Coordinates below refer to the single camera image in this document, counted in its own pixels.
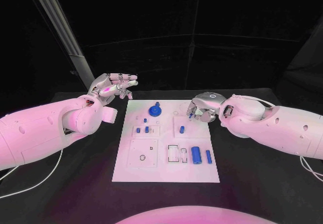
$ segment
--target blue object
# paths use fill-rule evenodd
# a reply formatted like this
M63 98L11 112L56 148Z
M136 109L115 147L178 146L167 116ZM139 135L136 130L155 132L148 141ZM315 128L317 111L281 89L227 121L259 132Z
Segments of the blue object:
M161 108L160 108L160 103L158 102L155 102L155 105L149 108L148 112L149 112L149 115L152 117L160 116L160 114L161 114Z
M201 158L200 158L200 148L191 147L191 158L193 158L193 164L201 164Z
M180 126L180 134L183 134L183 130L184 130L184 127L183 127L183 126Z
M210 151L206 150L207 163L211 164Z

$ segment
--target black table surface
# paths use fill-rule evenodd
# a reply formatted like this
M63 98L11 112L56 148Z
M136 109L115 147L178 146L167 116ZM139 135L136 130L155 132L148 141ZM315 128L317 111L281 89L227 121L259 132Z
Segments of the black table surface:
M279 105L271 89L211 90L258 97ZM138 91L134 99L191 99L204 91ZM56 93L53 101L82 93ZM0 199L0 223L112 224L157 208L201 205L232 209L281 224L323 223L323 183L302 169L295 155L234 137L209 123L220 183L110 182L126 100L113 124L63 149L59 166L46 182L27 192ZM59 152L23 165L0 185L0 196L31 187L47 176ZM323 170L320 160L307 160Z

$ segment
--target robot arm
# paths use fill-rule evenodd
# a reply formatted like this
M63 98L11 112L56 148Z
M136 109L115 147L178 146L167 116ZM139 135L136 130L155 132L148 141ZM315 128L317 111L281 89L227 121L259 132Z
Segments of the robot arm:
M240 138L252 138L268 147L298 156L323 159L323 116L315 113L273 106L258 98L204 92L190 103L187 116L220 125Z
M14 112L0 119L0 170L34 162L92 134L100 121L113 123L116 110L105 107L136 76L102 74L86 95Z

